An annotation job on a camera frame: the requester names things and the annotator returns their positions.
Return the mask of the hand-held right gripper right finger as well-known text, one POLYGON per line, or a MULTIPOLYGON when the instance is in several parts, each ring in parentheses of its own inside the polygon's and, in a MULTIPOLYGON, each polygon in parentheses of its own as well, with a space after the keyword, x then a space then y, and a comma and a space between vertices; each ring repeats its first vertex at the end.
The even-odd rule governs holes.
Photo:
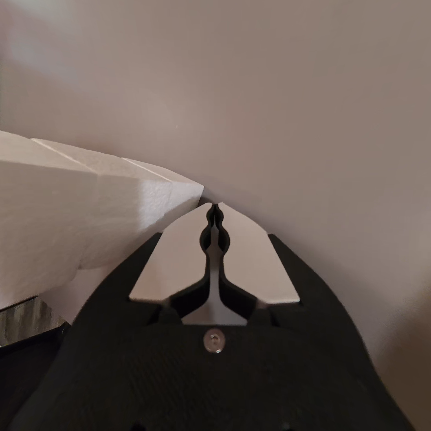
POLYGON ((255 221, 221 202, 216 205, 219 296, 229 309, 299 304, 300 298, 268 233, 255 221))

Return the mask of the grey desk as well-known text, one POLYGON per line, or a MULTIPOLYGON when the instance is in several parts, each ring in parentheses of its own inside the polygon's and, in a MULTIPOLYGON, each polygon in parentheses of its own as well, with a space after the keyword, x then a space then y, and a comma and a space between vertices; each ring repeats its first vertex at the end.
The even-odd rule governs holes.
POLYGON ((430 1, 1 1, 1 130, 163 166, 337 294, 430 430, 430 1))

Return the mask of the white foam cube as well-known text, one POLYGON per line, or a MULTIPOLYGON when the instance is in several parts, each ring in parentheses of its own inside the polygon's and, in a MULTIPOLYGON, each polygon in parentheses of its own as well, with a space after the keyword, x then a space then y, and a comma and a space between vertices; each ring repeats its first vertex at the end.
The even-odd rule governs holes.
POLYGON ((87 241, 96 185, 96 174, 82 164, 1 131, 1 309, 74 278, 87 241))
POLYGON ((162 166, 127 158, 124 160, 152 172, 170 183, 170 193, 165 204, 164 215, 151 226, 153 232, 163 231, 173 221, 198 206, 204 185, 162 166))
POLYGON ((129 256, 161 224, 172 182, 122 158, 33 138, 96 174, 96 201, 80 268, 93 269, 129 256))

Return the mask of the person's dark clothing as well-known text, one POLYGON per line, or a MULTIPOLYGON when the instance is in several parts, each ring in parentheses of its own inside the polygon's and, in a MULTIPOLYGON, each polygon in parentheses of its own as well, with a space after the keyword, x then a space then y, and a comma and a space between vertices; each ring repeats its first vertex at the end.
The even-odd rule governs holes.
POLYGON ((26 338, 0 349, 0 429, 9 424, 46 375, 70 325, 26 338))

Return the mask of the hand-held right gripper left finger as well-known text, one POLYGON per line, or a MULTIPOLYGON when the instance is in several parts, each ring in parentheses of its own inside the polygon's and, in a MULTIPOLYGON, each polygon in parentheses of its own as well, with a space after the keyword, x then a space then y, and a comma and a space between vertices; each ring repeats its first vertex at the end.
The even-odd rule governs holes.
POLYGON ((205 203, 163 231, 129 294, 131 301, 199 308, 208 300, 214 210, 205 203))

